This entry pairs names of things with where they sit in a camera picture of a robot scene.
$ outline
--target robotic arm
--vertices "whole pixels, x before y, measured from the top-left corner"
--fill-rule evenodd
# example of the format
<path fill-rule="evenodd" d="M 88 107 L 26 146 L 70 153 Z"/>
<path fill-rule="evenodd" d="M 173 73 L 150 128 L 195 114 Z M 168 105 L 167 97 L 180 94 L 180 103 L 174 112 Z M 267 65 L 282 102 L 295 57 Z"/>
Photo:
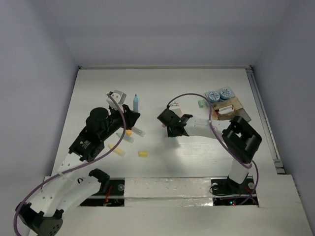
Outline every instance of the robotic arm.
<path fill-rule="evenodd" d="M 236 116 L 231 121 L 209 121 L 197 118 L 193 115 L 178 116 L 175 112 L 166 108 L 159 116 L 167 128 L 169 137 L 177 136 L 203 136 L 216 139 L 210 128 L 211 122 L 215 132 L 227 145 L 244 166 L 251 164 L 252 158 L 262 141 L 261 136 L 242 117 Z M 245 181 L 249 169 L 245 168 L 237 160 L 233 160 L 231 171 L 223 185 L 217 186 L 214 190 L 220 194 L 235 194 Z"/>
<path fill-rule="evenodd" d="M 117 90 L 108 95 L 123 111 L 126 129 L 134 127 L 140 114 L 124 104 L 126 95 Z M 18 212 L 22 222 L 39 236 L 54 236 L 60 230 L 63 216 L 68 210 L 97 192 L 106 192 L 110 176 L 102 170 L 94 169 L 87 173 L 86 168 L 82 168 L 67 175 L 63 172 L 94 161 L 104 149 L 104 141 L 123 127 L 123 119 L 112 99 L 107 99 L 110 115 L 105 108 L 95 108 L 90 112 L 86 126 L 70 146 L 69 154 L 58 169 L 60 177 L 48 182 Z"/>

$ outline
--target yellow block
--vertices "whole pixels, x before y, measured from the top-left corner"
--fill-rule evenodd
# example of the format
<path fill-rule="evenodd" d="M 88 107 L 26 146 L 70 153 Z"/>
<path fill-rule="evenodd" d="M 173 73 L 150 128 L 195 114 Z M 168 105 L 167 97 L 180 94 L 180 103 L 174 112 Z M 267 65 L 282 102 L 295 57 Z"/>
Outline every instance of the yellow block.
<path fill-rule="evenodd" d="M 127 134 L 128 136 L 130 136 L 130 135 L 132 134 L 132 132 L 131 132 L 130 130 L 126 130 L 126 134 Z"/>
<path fill-rule="evenodd" d="M 113 149 L 114 145 L 109 144 L 108 147 L 109 147 L 110 149 Z M 118 147 L 115 148 L 115 150 L 113 150 L 113 152 L 116 153 L 116 154 L 118 154 L 119 156 L 122 156 L 122 157 L 124 157 L 125 154 L 126 154 L 123 150 L 121 150 L 121 149 L 118 148 Z"/>
<path fill-rule="evenodd" d="M 147 157 L 148 156 L 148 152 L 147 151 L 140 151 L 139 152 L 139 156 L 140 157 Z"/>

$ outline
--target metal strip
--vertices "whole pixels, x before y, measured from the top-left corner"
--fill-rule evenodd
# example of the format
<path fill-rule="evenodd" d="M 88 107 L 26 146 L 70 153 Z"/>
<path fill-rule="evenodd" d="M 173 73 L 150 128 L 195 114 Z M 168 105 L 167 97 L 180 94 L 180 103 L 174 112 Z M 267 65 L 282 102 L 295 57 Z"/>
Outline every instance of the metal strip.
<path fill-rule="evenodd" d="M 250 66 L 177 66 L 177 65 L 162 65 L 162 66 L 80 66 L 80 70 L 133 70 L 133 69 L 251 69 Z"/>
<path fill-rule="evenodd" d="M 277 149 L 276 141 L 275 141 L 274 136 L 272 134 L 271 127 L 270 127 L 270 124 L 269 124 L 269 121 L 268 121 L 268 118 L 266 115 L 265 108 L 262 104 L 262 100 L 261 100 L 261 97 L 259 94 L 259 90 L 257 87 L 257 83 L 255 80 L 253 71 L 252 71 L 252 69 L 246 69 L 246 73 L 247 73 L 248 81 L 249 81 L 251 88 L 252 88 L 252 94 L 254 95 L 254 99 L 255 99 L 255 103 L 256 103 L 257 108 L 258 108 L 261 123 L 262 123 L 263 129 L 264 129 L 265 135 L 267 137 L 267 143 L 268 143 L 269 149 L 271 151 L 272 158 L 274 160 L 280 160 L 280 155 L 279 155 L 279 152 Z"/>

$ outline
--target blue marker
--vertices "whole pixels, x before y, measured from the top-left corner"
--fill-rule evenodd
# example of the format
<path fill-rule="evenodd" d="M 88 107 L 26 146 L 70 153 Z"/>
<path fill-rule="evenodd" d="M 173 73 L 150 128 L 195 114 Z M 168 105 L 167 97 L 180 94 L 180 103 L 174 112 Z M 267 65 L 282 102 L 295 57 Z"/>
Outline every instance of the blue marker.
<path fill-rule="evenodd" d="M 139 112 L 139 99 L 138 99 L 137 95 L 135 95 L 134 99 L 133 99 L 133 111 Z"/>

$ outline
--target gray wall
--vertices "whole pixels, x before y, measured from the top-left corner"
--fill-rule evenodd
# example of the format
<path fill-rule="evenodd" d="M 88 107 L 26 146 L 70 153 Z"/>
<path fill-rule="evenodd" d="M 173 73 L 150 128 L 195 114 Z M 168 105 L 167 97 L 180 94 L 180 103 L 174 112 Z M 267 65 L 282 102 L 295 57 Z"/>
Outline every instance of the gray wall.
<path fill-rule="evenodd" d="M 4 236 L 13 235 L 17 204 L 51 172 L 74 86 L 77 66 L 54 20 L 44 1 L 0 1 L 0 234 Z"/>
<path fill-rule="evenodd" d="M 315 1 L 293 1 L 254 67 L 284 167 L 315 233 Z"/>
<path fill-rule="evenodd" d="M 79 65 L 249 65 L 290 0 L 46 2 Z"/>

